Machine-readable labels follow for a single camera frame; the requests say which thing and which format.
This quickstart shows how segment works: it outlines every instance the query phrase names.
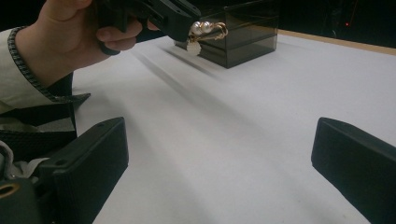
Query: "display box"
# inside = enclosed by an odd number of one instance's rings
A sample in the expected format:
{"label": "display box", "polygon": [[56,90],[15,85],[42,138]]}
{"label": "display box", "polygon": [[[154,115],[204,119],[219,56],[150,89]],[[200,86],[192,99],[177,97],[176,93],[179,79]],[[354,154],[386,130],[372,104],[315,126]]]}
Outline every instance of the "display box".
{"label": "display box", "polygon": [[[276,50],[278,0],[195,5],[201,10],[201,21],[223,22],[229,31],[223,39],[199,41],[199,56],[230,68]],[[187,48],[187,42],[176,45]]]}

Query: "white table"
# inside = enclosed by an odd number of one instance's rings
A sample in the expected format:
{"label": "white table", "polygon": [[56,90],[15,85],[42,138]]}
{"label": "white table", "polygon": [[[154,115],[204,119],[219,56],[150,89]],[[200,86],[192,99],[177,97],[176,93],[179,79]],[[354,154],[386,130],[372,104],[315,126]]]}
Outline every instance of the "white table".
{"label": "white table", "polygon": [[278,37],[232,69],[168,37],[76,72],[78,132],[125,117],[130,166],[95,224],[367,223],[311,165],[320,117],[396,146],[396,57]]}

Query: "finger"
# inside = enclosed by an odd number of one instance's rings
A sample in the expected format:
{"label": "finger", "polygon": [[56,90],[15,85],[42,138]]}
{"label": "finger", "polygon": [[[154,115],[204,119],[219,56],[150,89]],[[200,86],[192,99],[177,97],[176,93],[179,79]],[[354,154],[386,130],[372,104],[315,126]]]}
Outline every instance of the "finger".
{"label": "finger", "polygon": [[106,47],[114,50],[127,50],[134,47],[136,44],[136,37],[122,39],[118,41],[105,42]]}
{"label": "finger", "polygon": [[43,6],[43,13],[56,21],[73,18],[78,10],[88,7],[92,0],[48,0]]}
{"label": "finger", "polygon": [[142,24],[137,20],[132,20],[128,24],[126,33],[121,32],[116,27],[107,26],[99,29],[96,35],[99,40],[108,42],[136,37],[141,31]]}
{"label": "finger", "polygon": [[152,31],[157,31],[159,30],[157,26],[151,23],[151,21],[148,21],[148,29]]}

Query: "sleeve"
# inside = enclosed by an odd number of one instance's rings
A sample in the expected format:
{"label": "sleeve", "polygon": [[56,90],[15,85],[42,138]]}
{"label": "sleeve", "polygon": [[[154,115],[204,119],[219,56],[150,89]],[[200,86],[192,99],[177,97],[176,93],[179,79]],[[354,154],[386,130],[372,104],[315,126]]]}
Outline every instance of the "sleeve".
{"label": "sleeve", "polygon": [[0,33],[0,114],[37,105],[67,104],[90,95],[57,96],[40,85],[15,46],[15,28]]}

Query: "hand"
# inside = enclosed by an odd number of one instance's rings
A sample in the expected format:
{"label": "hand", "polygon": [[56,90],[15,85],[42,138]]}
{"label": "hand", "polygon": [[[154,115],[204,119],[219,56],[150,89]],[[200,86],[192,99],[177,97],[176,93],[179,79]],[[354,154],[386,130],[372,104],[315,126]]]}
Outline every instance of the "hand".
{"label": "hand", "polygon": [[[98,39],[115,50],[134,46],[142,30],[140,22],[130,20],[126,33],[114,27],[97,30],[91,4],[92,0],[47,0],[38,20],[17,33],[17,49],[44,87],[76,69],[107,59]],[[150,23],[148,28],[155,29]]]}

